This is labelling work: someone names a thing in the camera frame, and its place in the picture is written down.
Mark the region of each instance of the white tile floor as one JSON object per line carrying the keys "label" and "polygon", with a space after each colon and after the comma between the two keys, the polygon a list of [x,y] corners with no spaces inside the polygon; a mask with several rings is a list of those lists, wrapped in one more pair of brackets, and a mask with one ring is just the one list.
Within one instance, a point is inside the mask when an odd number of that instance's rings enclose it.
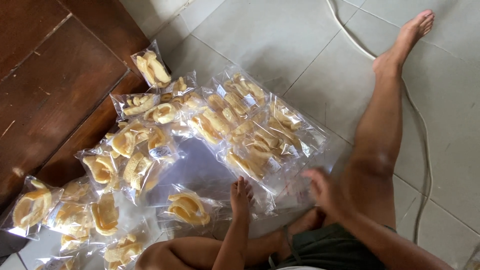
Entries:
{"label": "white tile floor", "polygon": [[[408,19],[427,8],[437,14],[434,30],[404,68],[429,128],[435,179],[419,245],[462,269],[480,244],[480,1],[335,0],[335,6],[349,31],[377,55],[392,45]],[[351,150],[374,84],[372,62],[339,30],[323,0],[225,0],[164,60],[174,76],[195,69],[200,85],[232,62],[268,81],[271,90],[332,134],[331,151],[308,166],[332,163]],[[426,171],[421,132],[406,98],[403,108],[394,177],[396,223],[398,233],[412,239]],[[297,215],[257,221],[250,236]],[[9,262],[16,266],[15,256]],[[20,256],[32,270],[30,256]]]}

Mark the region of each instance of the skin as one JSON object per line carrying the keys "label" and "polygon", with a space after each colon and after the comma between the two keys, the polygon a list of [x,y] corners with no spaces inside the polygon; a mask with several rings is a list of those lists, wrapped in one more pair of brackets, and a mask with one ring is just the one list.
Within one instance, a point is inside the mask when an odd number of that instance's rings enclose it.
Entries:
{"label": "skin", "polygon": [[[306,172],[320,207],[291,224],[288,235],[279,229],[248,239],[245,249],[245,239],[240,239],[246,235],[245,224],[240,223],[230,227],[225,242],[185,237],[151,245],[136,269],[242,269],[266,262],[274,252],[282,260],[290,255],[287,241],[292,235],[338,222],[388,269],[451,270],[439,258],[384,227],[396,227],[392,177],[402,139],[402,68],[413,46],[431,31],[434,17],[431,10],[425,10],[407,22],[391,49],[374,61],[375,88],[358,123],[347,165],[338,181],[321,169]],[[239,246],[232,246],[232,240]]]}

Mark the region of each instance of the electrical cord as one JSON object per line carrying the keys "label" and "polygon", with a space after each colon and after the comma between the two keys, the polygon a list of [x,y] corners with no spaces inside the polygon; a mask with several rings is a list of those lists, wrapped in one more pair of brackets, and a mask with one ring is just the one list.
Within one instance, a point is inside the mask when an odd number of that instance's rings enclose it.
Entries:
{"label": "electrical cord", "polygon": [[[375,60],[375,56],[373,56],[372,54],[370,54],[369,52],[367,52],[364,48],[362,48],[362,46],[360,46],[356,40],[354,40],[352,38],[352,36],[350,35],[350,33],[348,33],[348,31],[345,29],[345,27],[342,25],[342,23],[339,21],[338,17],[336,16],[335,14],[335,10],[332,6],[332,3],[330,2],[330,0],[326,0],[327,3],[328,3],[328,7],[330,8],[330,11],[332,12],[332,15],[333,15],[333,18],[335,19],[335,21],[337,22],[337,24],[340,26],[340,28],[343,30],[343,32],[347,35],[347,37],[350,39],[350,41],[355,45],[357,46],[358,49],[360,49],[366,56],[368,56],[370,59],[372,60]],[[417,215],[417,219],[415,220],[415,235],[414,235],[414,239],[413,239],[413,242],[418,244],[418,239],[419,239],[419,231],[420,231],[420,220],[421,220],[421,217],[422,217],[422,214],[423,214],[423,210],[425,209],[425,205],[427,204],[428,200],[430,199],[430,197],[432,196],[432,190],[433,190],[433,173],[432,173],[432,163],[431,163],[431,160],[430,160],[430,146],[429,146],[429,141],[428,141],[428,129],[427,129],[427,124],[425,122],[425,119],[423,118],[422,114],[420,113],[417,105],[415,105],[415,103],[413,102],[411,96],[410,96],[410,92],[408,90],[408,87],[407,87],[407,84],[405,83],[405,79],[402,77],[402,80],[403,80],[403,84],[405,85],[405,94],[407,95],[407,98],[408,98],[408,101],[410,102],[410,104],[412,105],[415,113],[418,115],[418,117],[420,118],[421,120],[421,123],[423,124],[423,132],[424,132],[424,136],[423,136],[423,142],[425,144],[425,158],[426,158],[426,161],[427,161],[427,169],[428,169],[428,192],[427,192],[427,197],[426,199],[422,202],[421,206],[420,206],[420,209],[419,209],[419,212],[418,212],[418,215]]]}

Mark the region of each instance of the person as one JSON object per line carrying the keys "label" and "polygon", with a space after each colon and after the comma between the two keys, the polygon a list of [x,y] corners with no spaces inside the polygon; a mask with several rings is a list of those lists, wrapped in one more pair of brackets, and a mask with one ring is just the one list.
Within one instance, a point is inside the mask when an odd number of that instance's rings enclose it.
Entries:
{"label": "person", "polygon": [[288,227],[247,239],[248,185],[239,178],[231,188],[233,221],[224,241],[185,237],[156,243],[141,254],[136,269],[452,269],[395,232],[392,177],[402,138],[402,68],[434,17],[425,10],[408,21],[373,62],[375,88],[339,178],[321,169],[304,173],[319,207]]}

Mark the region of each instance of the bare foot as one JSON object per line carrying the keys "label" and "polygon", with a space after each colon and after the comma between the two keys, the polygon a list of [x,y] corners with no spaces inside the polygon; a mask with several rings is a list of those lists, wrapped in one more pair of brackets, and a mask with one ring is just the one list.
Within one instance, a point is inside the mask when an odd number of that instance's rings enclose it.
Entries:
{"label": "bare foot", "polygon": [[432,30],[434,18],[432,10],[424,10],[404,24],[393,46],[373,61],[373,71],[381,70],[385,64],[402,67],[413,46]]}
{"label": "bare foot", "polygon": [[323,214],[318,207],[314,207],[306,212],[299,219],[294,221],[288,226],[288,242],[287,238],[283,235],[283,242],[280,251],[277,252],[278,260],[282,261],[286,259],[292,252],[290,251],[290,246],[288,243],[292,243],[292,237],[295,234],[299,234],[306,231],[312,231],[320,228],[325,219],[325,214]]}

